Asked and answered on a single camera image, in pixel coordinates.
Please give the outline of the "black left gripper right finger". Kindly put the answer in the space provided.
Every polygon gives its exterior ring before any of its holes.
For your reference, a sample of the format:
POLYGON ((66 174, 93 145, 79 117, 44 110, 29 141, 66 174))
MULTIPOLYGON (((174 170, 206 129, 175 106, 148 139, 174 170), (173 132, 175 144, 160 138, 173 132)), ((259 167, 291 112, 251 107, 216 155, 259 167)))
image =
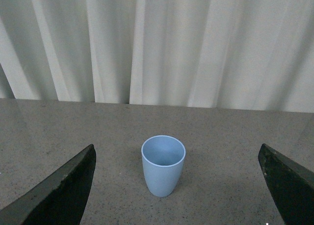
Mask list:
POLYGON ((287 225, 314 223, 314 173, 267 144, 259 164, 274 203, 287 225))

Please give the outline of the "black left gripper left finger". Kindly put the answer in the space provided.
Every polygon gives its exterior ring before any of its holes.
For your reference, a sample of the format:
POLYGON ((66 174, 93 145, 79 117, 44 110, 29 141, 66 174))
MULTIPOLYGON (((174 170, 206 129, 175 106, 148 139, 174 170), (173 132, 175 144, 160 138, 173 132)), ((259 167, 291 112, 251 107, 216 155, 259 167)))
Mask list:
POLYGON ((0 211, 2 225, 78 225, 93 181, 96 151, 89 145, 0 211))

